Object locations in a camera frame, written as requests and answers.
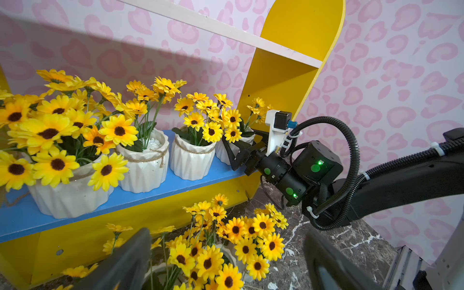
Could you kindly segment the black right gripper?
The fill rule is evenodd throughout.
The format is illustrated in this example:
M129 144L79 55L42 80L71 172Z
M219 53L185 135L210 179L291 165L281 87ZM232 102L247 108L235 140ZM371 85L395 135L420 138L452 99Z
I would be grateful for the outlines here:
M238 162L240 141L251 146L251 155L245 162L245 173L250 175L258 171L267 182L274 185L288 201L289 205L298 205L303 201L311 185L302 179L285 159L277 153L266 156L269 142L269 132L254 129L254 136L244 137L235 143L221 140L221 162L230 166L232 170L237 170L241 164Z

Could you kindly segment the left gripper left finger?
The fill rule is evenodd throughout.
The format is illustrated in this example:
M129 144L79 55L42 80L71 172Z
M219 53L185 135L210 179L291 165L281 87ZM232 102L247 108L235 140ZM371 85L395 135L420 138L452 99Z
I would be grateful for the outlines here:
M151 236L147 228L136 232L116 249L75 290L140 290L151 257Z

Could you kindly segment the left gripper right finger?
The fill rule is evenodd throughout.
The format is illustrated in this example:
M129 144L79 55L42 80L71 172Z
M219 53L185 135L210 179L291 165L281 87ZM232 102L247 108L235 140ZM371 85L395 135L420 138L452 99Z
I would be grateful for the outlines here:
M380 290L382 288L314 229L310 229L305 236L303 250L314 290Z

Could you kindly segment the yellow two-tier shelf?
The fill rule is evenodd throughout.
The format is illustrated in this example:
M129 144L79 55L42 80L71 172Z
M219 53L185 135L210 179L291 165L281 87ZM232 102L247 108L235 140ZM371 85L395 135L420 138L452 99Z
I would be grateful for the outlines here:
M344 1L2 1L1 83L14 94L46 91L37 70L95 77L129 98L126 84L156 76L186 80L183 93L225 93L245 112L255 97L297 115L335 46ZM147 193L116 188L91 213L55 219L25 189L1 208L1 274L19 290L103 258L107 223L138 230L182 227L184 205L251 198L258 174L217 158L208 175L182 180L169 170Z

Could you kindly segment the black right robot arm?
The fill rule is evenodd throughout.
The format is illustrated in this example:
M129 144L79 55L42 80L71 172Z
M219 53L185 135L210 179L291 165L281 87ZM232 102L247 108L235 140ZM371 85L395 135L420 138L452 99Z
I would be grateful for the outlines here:
M297 144L303 129L325 123L345 137L350 151L347 177L339 179L339 157L317 140ZM280 151L266 153L270 134L259 131L259 143L238 141L238 153L224 142L233 170L260 172L274 185L287 206L300 205L314 228L328 231L349 225L369 214L464 192L464 130L443 134L443 143L360 171L360 148L355 134L334 117L315 117L301 124L288 123L289 134Z

